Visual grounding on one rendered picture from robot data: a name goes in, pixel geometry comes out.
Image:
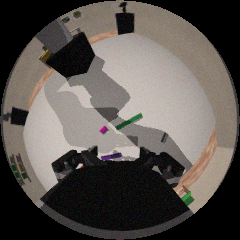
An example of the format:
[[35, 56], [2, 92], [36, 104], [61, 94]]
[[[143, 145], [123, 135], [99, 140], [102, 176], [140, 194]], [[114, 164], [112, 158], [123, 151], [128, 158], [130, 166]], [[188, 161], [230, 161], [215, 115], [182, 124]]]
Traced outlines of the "purple rod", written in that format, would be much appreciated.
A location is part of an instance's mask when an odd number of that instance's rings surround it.
[[114, 158], [119, 158], [119, 157], [122, 157], [121, 153], [107, 155], [107, 156], [102, 156], [101, 160], [108, 160], [108, 159], [114, 159]]

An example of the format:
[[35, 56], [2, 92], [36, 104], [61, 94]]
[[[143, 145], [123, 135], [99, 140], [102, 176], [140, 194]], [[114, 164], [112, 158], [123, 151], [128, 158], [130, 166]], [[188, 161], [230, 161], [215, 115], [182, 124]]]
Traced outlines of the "green rod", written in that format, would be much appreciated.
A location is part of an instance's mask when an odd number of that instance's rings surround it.
[[126, 122], [124, 122], [124, 123], [122, 123], [122, 124], [118, 125], [118, 126], [116, 127], [116, 129], [117, 129], [117, 130], [119, 130], [119, 129], [121, 129], [121, 128], [125, 127], [126, 125], [128, 125], [128, 124], [132, 123], [133, 121], [135, 121], [135, 120], [139, 119], [139, 118], [140, 118], [140, 117], [142, 117], [142, 116], [143, 116], [143, 115], [140, 113], [140, 114], [138, 114], [138, 115], [134, 116], [133, 118], [131, 118], [131, 119], [127, 120]]

